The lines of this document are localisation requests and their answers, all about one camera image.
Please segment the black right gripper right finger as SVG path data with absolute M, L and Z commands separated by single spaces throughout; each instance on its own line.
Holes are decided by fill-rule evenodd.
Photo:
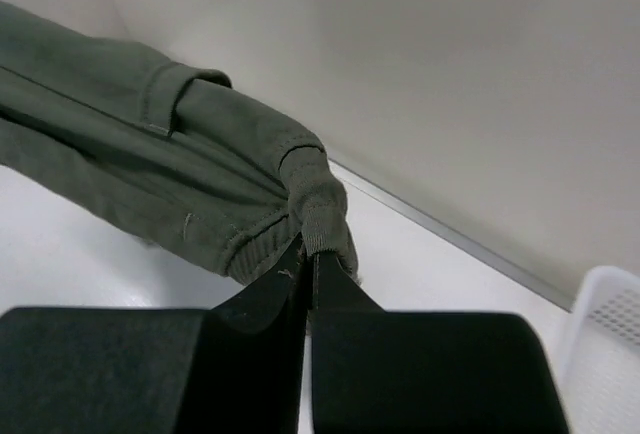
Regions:
M 520 315 L 387 311 L 338 257 L 313 259 L 318 433 L 565 433 L 543 344 Z

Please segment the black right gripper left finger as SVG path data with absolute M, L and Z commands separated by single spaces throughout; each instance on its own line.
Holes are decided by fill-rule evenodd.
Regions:
M 19 307 L 1 319 L 5 433 L 293 433 L 304 247 L 211 309 Z

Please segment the dark green shorts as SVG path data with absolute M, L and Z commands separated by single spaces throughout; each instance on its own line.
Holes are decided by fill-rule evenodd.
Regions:
M 1 7 L 1 162 L 116 228 L 249 284 L 290 243 L 358 258 L 324 145 L 218 70 Z

